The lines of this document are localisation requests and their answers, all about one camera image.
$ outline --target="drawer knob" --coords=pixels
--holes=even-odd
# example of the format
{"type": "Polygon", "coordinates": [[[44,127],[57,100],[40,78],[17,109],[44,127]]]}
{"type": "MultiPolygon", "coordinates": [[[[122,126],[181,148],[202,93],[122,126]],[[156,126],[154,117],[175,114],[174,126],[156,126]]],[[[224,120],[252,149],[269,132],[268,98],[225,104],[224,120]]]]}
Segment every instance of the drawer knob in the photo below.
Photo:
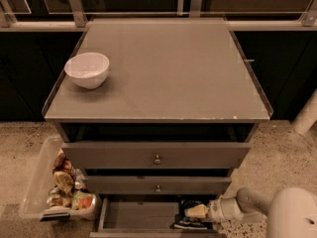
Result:
{"type": "Polygon", "coordinates": [[[156,165],[161,164],[161,160],[160,160],[160,158],[159,158],[159,155],[156,155],[156,159],[154,160],[154,163],[155,163],[156,165]]]}
{"type": "Polygon", "coordinates": [[[161,190],[160,190],[160,185],[157,185],[156,192],[157,192],[157,193],[160,193],[160,192],[161,192],[161,190]]]}

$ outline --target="open drawer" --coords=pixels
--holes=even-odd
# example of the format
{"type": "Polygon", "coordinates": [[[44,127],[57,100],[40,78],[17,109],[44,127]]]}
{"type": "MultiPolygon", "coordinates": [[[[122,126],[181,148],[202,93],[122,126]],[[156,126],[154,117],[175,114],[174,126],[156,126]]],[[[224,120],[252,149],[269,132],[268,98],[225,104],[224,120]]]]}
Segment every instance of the open drawer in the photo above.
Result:
{"type": "Polygon", "coordinates": [[[78,142],[62,144],[72,164],[86,169],[236,169],[249,143],[78,142]]]}
{"type": "Polygon", "coordinates": [[[98,232],[91,233],[90,237],[226,238],[210,224],[211,229],[207,230],[175,229],[173,224],[183,217],[179,201],[176,196],[106,196],[98,232]]]}

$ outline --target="clear plastic bin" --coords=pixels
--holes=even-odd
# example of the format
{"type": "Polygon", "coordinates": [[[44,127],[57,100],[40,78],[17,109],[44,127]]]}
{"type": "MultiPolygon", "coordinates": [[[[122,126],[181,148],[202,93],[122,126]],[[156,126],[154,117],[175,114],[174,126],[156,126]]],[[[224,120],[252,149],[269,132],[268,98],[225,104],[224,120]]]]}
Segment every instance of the clear plastic bin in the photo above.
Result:
{"type": "Polygon", "coordinates": [[[50,136],[43,143],[36,167],[19,209],[21,218],[38,220],[65,218],[94,220],[96,218],[97,208],[100,204],[98,196],[93,199],[91,207],[88,209],[71,210],[57,207],[55,210],[49,210],[47,205],[49,190],[54,187],[53,162],[61,144],[62,139],[59,135],[50,136]]]}

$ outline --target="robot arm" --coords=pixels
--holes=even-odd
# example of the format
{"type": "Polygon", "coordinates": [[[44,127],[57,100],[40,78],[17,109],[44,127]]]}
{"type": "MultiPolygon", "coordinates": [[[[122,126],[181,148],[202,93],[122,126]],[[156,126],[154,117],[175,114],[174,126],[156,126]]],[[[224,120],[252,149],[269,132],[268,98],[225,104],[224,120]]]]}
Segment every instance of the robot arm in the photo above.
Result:
{"type": "Polygon", "coordinates": [[[317,237],[317,196],[297,187],[279,191],[272,201],[242,188],[236,197],[211,200],[185,214],[211,222],[258,222],[267,216],[266,238],[317,237]]]}

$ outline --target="black cabinet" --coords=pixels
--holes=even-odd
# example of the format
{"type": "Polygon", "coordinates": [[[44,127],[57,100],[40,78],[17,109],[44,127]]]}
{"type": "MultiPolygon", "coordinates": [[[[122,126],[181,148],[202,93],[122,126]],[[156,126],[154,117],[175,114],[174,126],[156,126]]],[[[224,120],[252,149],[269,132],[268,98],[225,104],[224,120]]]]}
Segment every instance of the black cabinet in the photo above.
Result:
{"type": "Polygon", "coordinates": [[[236,32],[272,105],[271,119],[293,120],[317,87],[317,33],[236,32]]]}
{"type": "Polygon", "coordinates": [[[44,120],[44,103],[80,36],[0,33],[0,120],[44,120]]]}

